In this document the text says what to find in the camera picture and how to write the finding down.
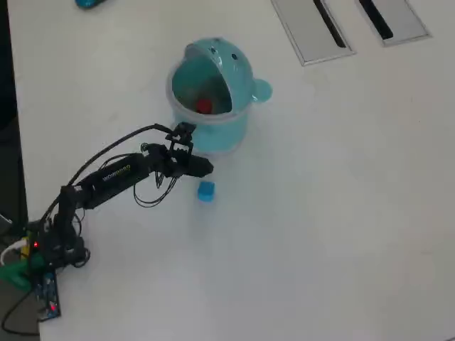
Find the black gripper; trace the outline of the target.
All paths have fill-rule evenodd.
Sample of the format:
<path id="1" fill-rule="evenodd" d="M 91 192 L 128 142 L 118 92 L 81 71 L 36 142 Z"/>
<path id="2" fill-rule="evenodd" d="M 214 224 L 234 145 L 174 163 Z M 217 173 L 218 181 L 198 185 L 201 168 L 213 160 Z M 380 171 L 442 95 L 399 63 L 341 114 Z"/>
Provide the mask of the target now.
<path id="1" fill-rule="evenodd" d="M 213 164 L 204 157 L 194 156 L 190 149 L 167 149 L 159 148 L 159 159 L 156 162 L 156 171 L 167 178 L 180 178 L 188 175 L 195 178 L 204 178 L 211 174 Z"/>

